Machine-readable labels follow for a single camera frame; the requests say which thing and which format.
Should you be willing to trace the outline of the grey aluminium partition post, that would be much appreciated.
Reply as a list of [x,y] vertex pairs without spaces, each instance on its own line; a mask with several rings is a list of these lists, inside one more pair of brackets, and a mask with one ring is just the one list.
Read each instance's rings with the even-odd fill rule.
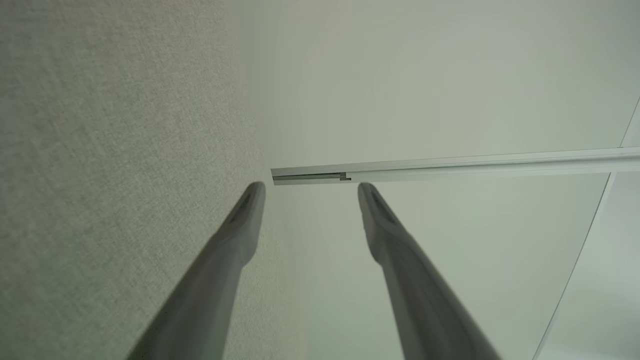
[[640,171],[640,146],[274,168],[275,185],[377,183],[447,176],[528,177]]

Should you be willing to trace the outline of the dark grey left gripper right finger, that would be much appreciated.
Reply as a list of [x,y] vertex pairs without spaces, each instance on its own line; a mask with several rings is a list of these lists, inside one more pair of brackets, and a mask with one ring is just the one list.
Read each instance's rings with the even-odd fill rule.
[[405,360],[500,360],[377,188],[359,184],[358,202],[366,243],[384,274]]

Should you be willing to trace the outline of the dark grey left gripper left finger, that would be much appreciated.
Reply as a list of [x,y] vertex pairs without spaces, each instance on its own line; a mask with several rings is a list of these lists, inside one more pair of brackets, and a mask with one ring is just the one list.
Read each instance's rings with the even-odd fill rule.
[[250,183],[127,360],[222,360],[242,269],[258,248],[266,187]]

